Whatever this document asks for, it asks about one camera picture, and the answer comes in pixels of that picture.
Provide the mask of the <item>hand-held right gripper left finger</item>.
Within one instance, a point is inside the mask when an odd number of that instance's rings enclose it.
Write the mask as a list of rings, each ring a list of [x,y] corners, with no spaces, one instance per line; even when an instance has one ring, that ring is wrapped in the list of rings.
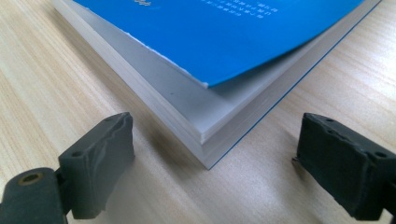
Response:
[[[134,159],[133,118],[123,112],[100,121],[60,157],[66,208],[75,219],[106,209],[117,181]]]

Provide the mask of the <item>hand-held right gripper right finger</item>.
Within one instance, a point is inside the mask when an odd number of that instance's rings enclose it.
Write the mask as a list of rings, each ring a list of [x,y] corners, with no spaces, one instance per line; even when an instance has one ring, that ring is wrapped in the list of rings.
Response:
[[[396,221],[396,153],[342,123],[305,113],[293,159],[357,220]]]

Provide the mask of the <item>blue softcover book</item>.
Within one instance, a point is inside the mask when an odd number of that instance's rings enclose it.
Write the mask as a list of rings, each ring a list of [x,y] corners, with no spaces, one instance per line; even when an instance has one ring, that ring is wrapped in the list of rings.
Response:
[[[380,0],[51,0],[205,167]]]

